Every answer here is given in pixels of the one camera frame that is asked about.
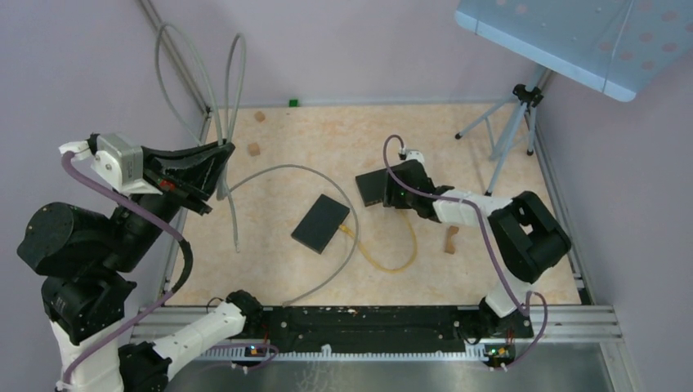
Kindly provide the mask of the black network switch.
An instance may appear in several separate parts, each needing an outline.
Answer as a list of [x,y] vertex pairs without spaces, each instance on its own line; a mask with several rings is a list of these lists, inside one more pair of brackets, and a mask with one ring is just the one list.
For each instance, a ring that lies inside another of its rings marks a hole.
[[355,177],[355,182],[365,207],[382,203],[387,182],[385,168],[360,174]]
[[349,213],[348,206],[321,194],[293,230],[291,238],[322,254]]

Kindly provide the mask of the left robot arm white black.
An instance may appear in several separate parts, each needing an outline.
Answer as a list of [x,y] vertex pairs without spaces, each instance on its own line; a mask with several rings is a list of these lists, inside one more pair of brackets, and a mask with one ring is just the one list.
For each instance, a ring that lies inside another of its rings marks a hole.
[[166,151],[93,134],[60,147],[61,164],[78,182],[111,199],[110,216],[68,203],[49,203],[29,220],[17,253],[36,274],[45,313],[58,342],[59,391],[162,391],[189,362],[233,336],[252,337],[263,308],[245,291],[230,293],[202,318],[155,341],[120,345],[138,323],[124,304],[136,284],[126,279],[160,234],[184,257],[174,292],[194,265],[190,243],[172,227],[182,209],[204,215],[234,145],[220,140]]

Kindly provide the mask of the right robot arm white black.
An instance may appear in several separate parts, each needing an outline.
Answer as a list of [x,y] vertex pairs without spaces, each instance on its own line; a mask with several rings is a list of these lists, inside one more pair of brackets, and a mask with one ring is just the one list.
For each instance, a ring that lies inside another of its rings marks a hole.
[[416,159],[387,167],[386,173],[385,207],[410,209],[436,223],[481,230],[499,277],[480,303],[479,324],[489,336],[502,336],[512,326],[512,314],[527,314],[534,284],[572,248],[568,234],[532,191],[496,198],[434,186]]

